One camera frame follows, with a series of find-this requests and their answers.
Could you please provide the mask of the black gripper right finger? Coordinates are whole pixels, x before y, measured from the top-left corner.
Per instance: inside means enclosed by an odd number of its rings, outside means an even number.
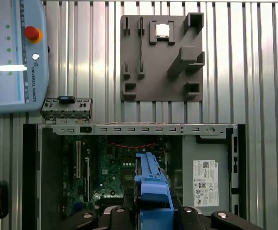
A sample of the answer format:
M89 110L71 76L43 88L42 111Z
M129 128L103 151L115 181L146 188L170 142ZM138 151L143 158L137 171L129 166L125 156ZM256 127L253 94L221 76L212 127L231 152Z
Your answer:
M175 230L260 230L261 227L231 212L215 211L205 216L194 207L183 207L175 191L170 189L174 207Z

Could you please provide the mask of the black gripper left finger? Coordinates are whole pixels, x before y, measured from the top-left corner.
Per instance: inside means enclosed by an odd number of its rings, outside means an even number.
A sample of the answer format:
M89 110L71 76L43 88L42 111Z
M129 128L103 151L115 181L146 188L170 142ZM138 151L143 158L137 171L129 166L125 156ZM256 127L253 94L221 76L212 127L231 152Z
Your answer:
M136 187L126 189L122 206L109 207L109 212L98 215L91 210L80 211L59 223L61 230L136 230L137 199Z

